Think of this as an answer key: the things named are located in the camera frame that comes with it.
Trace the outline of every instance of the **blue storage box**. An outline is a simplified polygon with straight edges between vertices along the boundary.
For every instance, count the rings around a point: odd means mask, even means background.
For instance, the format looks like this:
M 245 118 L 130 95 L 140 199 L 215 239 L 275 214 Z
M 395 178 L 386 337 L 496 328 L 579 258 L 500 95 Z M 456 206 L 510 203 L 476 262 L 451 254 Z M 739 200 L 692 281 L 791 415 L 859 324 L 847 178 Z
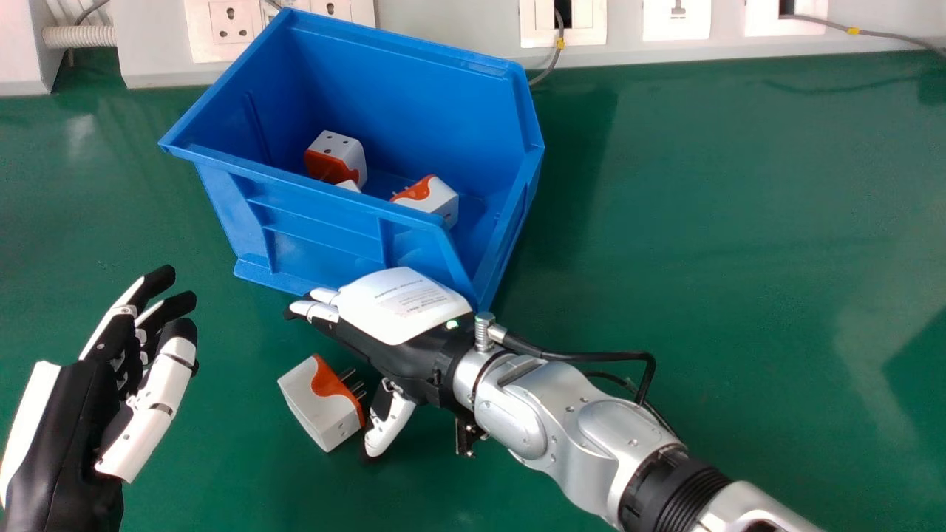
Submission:
M 363 194 L 307 177 L 322 130 L 357 138 Z M 284 292 L 410 266 L 486 309 L 545 146 L 515 62 L 283 9 L 161 139 L 192 161 L 236 253 L 234 274 Z M 391 204 L 436 174 L 439 216 Z

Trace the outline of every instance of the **green tabletop surface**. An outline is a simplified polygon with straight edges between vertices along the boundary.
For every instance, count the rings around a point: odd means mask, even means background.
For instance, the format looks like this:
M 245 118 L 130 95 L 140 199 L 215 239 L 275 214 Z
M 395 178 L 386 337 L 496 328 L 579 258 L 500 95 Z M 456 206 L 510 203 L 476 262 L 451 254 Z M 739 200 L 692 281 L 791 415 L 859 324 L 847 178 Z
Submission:
M 0 99 L 0 433 L 163 263 L 201 373 L 127 531 L 602 531 L 498 443 L 418 410 L 380 464 L 322 452 L 276 379 L 369 368 L 236 279 L 193 167 L 158 138 L 203 88 L 129 91 L 113 52 Z M 648 349 L 693 454 L 830 530 L 946 523 L 946 66 L 925 52 L 562 70 L 534 90 L 542 177 L 493 311 L 563 350 Z M 636 377 L 639 367 L 612 370 Z M 602 384 L 619 394 L 618 388 Z

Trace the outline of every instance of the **robotic arm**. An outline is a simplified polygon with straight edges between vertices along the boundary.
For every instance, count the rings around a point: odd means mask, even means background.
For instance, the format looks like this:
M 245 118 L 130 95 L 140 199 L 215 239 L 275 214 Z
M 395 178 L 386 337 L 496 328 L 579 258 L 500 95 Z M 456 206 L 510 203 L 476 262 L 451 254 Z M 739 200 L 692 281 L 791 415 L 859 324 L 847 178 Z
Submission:
M 575 505 L 627 532 L 819 530 L 747 482 L 691 457 L 645 400 L 647 353 L 553 353 L 474 315 L 454 291 L 409 268 L 315 289 L 287 318 L 311 325 L 383 376 L 363 446 L 387 450 L 415 405 L 456 416 L 457 454 L 487 435 L 548 474 Z M 635 400 L 593 386 L 568 362 L 643 360 Z
M 170 266 L 142 276 L 78 362 L 35 365 L 0 464 L 0 531 L 118 529 L 121 484 L 148 461 L 198 368 L 197 328 L 181 318 L 194 293 L 144 310 L 174 280 Z

